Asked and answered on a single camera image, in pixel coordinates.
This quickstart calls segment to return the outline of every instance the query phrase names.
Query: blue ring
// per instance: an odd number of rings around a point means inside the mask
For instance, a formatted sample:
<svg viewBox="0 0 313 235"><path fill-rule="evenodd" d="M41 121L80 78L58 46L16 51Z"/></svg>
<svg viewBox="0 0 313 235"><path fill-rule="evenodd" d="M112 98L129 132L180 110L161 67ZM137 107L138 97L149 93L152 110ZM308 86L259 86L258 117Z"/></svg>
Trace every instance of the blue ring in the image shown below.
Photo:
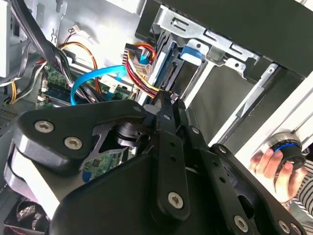
<svg viewBox="0 0 313 235"><path fill-rule="evenodd" d="M274 152L277 152L277 151L281 150L282 148L289 147L289 146L297 146L297 145L295 143L287 143L287 144L282 145L279 148L277 148Z"/></svg>

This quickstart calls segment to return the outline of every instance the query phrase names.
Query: screw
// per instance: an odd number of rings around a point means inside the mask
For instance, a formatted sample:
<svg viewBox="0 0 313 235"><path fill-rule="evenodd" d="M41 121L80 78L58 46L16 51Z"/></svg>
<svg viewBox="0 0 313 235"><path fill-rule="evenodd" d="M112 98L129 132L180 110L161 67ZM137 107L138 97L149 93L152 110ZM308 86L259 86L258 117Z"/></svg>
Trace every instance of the screw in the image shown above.
<svg viewBox="0 0 313 235"><path fill-rule="evenodd" d="M292 228L297 232L297 234L301 235L301 231L300 229L294 224L294 223L290 223Z"/></svg>
<svg viewBox="0 0 313 235"><path fill-rule="evenodd" d="M199 133L200 133L200 131L199 131L196 127L193 127L193 128L192 128L192 131L195 132L196 134L199 134Z"/></svg>
<svg viewBox="0 0 313 235"><path fill-rule="evenodd" d="M137 106L134 106L134 109L137 111L137 112L140 112L141 113L141 109Z"/></svg>
<svg viewBox="0 0 313 235"><path fill-rule="evenodd" d="M41 133L50 133L54 130L54 126L49 121L37 121L35 123L35 129Z"/></svg>
<svg viewBox="0 0 313 235"><path fill-rule="evenodd" d="M222 153L226 153L226 150L223 147L219 146L219 149Z"/></svg>
<svg viewBox="0 0 313 235"><path fill-rule="evenodd" d="M248 225L246 224L245 220L242 219L241 216L239 215L236 215L234 217L234 221L235 221L235 224L237 225L237 227L243 231L244 233L247 233L249 231L249 228L248 228Z"/></svg>
<svg viewBox="0 0 313 235"><path fill-rule="evenodd" d="M280 228L281 228L285 233L290 234L290 229L288 228L287 224L285 224L284 221L279 220L279 221L278 221L278 224L279 224Z"/></svg>
<svg viewBox="0 0 313 235"><path fill-rule="evenodd" d="M171 120L171 117L166 114L164 114L163 117L165 117L167 120Z"/></svg>
<svg viewBox="0 0 313 235"><path fill-rule="evenodd" d="M168 201L176 209L181 209L184 205L184 201L182 200L181 196L175 192L170 192L168 194Z"/></svg>
<svg viewBox="0 0 313 235"><path fill-rule="evenodd" d="M67 137L64 141L64 144L66 147L72 150L81 149L83 146L82 141L78 139L77 137L73 137L73 136Z"/></svg>

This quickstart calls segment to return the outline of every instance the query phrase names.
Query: black mechanical arm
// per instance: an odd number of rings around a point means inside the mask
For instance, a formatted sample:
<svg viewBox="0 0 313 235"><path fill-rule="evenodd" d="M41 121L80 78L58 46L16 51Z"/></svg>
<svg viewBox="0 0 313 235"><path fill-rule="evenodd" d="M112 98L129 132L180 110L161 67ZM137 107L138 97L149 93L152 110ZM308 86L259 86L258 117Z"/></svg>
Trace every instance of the black mechanical arm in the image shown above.
<svg viewBox="0 0 313 235"><path fill-rule="evenodd" d="M58 179L80 176L104 153L137 147L136 157L69 192L48 234L306 234L226 147L208 148L182 101L159 92L152 105L150 113L112 101L18 119L9 162L19 153Z"/></svg>

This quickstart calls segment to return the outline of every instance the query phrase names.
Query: knob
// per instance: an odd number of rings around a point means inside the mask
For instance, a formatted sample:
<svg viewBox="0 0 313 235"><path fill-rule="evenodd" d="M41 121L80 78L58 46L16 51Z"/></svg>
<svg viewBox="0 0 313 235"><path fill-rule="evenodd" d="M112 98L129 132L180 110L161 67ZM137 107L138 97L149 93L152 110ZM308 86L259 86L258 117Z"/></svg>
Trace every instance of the knob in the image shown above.
<svg viewBox="0 0 313 235"><path fill-rule="evenodd" d="M279 133L270 137L261 147L263 153L271 148L274 152L282 151L284 157L278 167L280 170L286 162L293 164L293 170L302 167L306 157L301 153L302 143L295 134Z"/></svg>

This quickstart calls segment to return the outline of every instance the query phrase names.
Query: cooling fan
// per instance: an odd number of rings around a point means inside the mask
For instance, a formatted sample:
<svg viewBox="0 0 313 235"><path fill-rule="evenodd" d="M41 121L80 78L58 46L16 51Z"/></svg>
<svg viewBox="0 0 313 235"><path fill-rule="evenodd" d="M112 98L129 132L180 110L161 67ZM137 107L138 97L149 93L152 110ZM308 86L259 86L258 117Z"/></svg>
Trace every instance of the cooling fan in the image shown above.
<svg viewBox="0 0 313 235"><path fill-rule="evenodd" d="M20 199L5 220L4 234L41 235L50 224L43 208L25 198Z"/></svg>

